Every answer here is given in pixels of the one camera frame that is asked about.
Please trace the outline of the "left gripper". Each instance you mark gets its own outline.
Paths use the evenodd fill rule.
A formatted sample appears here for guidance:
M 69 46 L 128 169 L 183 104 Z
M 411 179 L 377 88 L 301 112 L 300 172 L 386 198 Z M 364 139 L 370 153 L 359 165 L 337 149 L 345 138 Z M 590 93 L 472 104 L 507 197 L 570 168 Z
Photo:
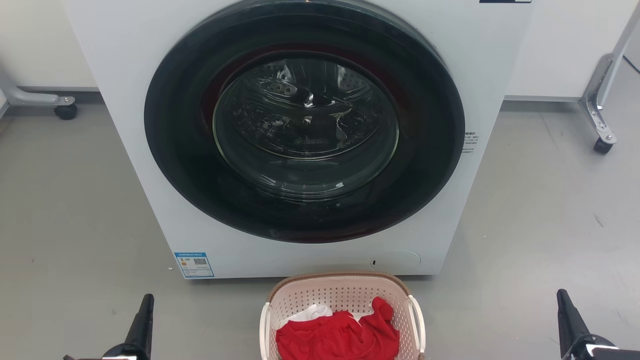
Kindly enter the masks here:
M 154 296 L 145 294 L 135 315 L 125 342 L 104 354 L 86 360 L 150 360 L 153 346 Z

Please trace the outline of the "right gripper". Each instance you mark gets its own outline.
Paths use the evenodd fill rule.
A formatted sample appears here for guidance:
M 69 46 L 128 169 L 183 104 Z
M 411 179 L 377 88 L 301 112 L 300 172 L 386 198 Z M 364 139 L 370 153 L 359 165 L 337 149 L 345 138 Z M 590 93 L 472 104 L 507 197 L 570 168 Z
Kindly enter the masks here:
M 557 290 L 558 343 L 563 360 L 639 360 L 640 351 L 618 348 L 590 333 L 566 289 Z

